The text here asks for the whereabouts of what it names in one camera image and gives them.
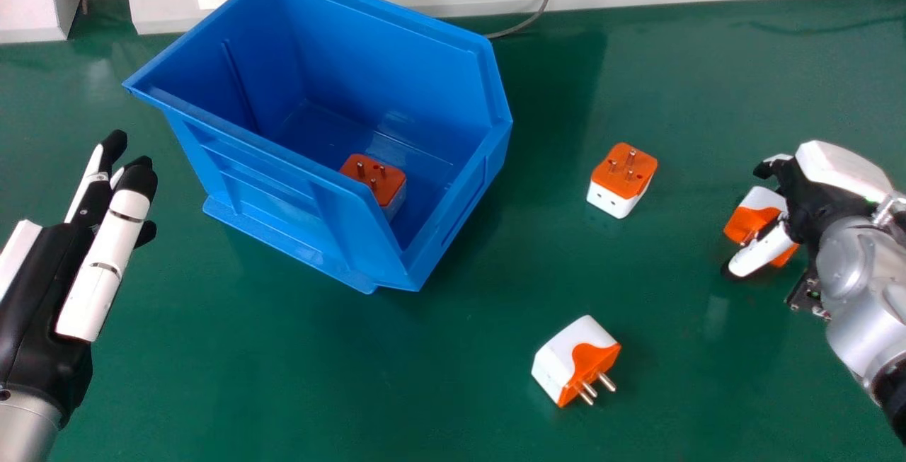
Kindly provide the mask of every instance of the green table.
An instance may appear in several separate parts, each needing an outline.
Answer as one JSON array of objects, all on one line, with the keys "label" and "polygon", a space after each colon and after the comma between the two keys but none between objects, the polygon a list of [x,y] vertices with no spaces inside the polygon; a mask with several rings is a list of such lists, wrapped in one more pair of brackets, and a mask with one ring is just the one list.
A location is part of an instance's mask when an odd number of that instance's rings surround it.
[{"label": "green table", "polygon": [[[782,304],[802,260],[729,284],[721,227],[757,160],[826,139],[906,187],[906,0],[551,13],[495,44],[508,162],[419,294],[365,296],[201,213],[164,118],[120,82],[174,39],[98,1],[66,43],[0,48],[0,226],[64,216],[94,143],[155,159],[134,256],[54,460],[900,460]],[[459,23],[495,30],[518,16]],[[660,159],[617,221],[585,203],[625,140]],[[535,350],[591,313],[620,386],[557,410]]]}]

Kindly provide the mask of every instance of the blue storage container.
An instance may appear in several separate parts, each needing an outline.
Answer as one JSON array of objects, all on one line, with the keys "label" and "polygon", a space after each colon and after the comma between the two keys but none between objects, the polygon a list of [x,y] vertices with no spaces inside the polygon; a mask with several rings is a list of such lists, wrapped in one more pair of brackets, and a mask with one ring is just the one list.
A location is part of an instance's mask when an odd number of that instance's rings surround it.
[{"label": "blue storage container", "polygon": [[[417,291],[504,162],[484,37],[382,0],[229,0],[123,84],[161,108],[205,213],[371,294]],[[340,174],[402,169],[388,222]]]}]

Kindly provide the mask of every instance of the robotic hand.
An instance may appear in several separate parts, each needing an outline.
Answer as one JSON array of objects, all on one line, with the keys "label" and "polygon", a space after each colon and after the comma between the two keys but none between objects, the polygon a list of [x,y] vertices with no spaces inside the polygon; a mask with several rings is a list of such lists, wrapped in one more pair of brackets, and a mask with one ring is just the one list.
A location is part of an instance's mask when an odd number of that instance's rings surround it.
[{"label": "robotic hand", "polygon": [[156,235],[145,221],[158,185],[150,158],[111,175],[125,150],[126,134],[110,133],[64,223],[22,220],[0,253],[0,462],[49,456],[88,390],[91,343],[132,249]]},{"label": "robotic hand", "polygon": [[825,142],[761,162],[724,232],[740,243],[724,274],[781,266],[797,246],[809,266],[786,298],[827,321],[827,341],[906,444],[906,195],[883,170]]}]

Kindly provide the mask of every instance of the plug prong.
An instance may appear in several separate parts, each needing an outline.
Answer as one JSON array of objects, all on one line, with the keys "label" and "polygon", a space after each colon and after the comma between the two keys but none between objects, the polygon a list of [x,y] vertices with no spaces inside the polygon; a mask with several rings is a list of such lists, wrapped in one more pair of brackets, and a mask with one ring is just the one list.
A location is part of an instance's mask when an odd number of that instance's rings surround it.
[{"label": "plug prong", "polygon": [[591,384],[587,382],[582,383],[582,387],[585,388],[585,392],[592,396],[592,398],[598,398],[598,392],[595,391],[595,388],[592,388]]},{"label": "plug prong", "polygon": [[617,391],[617,385],[614,384],[614,382],[611,381],[611,378],[607,377],[604,372],[598,372],[598,381],[601,381],[601,384],[603,384],[609,392],[614,393]]},{"label": "plug prong", "polygon": [[592,400],[592,398],[589,397],[589,395],[586,395],[585,391],[579,391],[579,396],[582,397],[582,400],[585,400],[586,404],[588,404],[590,406],[593,406],[595,404],[595,401]]}]

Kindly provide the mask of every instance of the bin base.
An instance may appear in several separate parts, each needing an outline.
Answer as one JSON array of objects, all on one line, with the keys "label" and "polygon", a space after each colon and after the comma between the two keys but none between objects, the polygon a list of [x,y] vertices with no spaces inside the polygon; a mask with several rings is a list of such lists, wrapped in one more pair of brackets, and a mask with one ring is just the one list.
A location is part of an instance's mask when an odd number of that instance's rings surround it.
[{"label": "bin base", "polygon": [[281,252],[286,253],[286,255],[291,256],[298,261],[305,262],[307,265],[310,265],[326,275],[339,279],[343,284],[349,285],[363,294],[372,294],[372,292],[378,289],[378,285],[368,276],[349,269],[344,263],[331,258],[329,255],[324,255],[324,252],[315,250],[314,248],[311,248],[311,246],[305,245],[305,243],[302,243],[297,239],[286,236],[285,233],[275,230],[262,221],[256,220],[249,216],[249,214],[236,213],[236,211],[233,210],[233,207],[230,207],[230,205],[224,204],[213,197],[207,198],[204,207],[202,207],[202,211],[217,221],[228,224],[230,227],[239,230],[241,233],[246,233],[249,236],[255,237],[255,239],[258,239],[265,245],[281,250]]}]

